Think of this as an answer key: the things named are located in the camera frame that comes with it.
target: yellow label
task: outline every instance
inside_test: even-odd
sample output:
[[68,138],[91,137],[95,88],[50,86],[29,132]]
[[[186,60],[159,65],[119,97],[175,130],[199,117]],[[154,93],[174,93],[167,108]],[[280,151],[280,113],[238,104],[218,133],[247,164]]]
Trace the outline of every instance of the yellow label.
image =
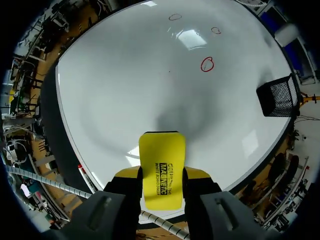
[[146,132],[139,139],[145,205],[150,210],[181,208],[186,140],[179,132]]

